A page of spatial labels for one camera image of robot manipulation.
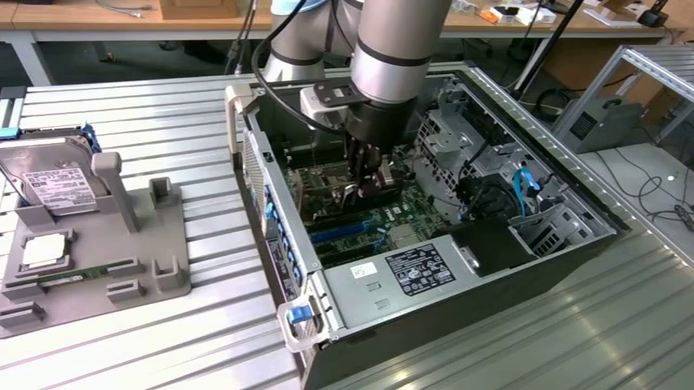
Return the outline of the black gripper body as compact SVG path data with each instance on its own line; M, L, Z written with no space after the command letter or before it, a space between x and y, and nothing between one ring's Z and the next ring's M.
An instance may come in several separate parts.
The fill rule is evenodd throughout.
M344 152L372 146L388 154L402 137L414 113L416 99L402 103L362 102L348 106L344 122Z

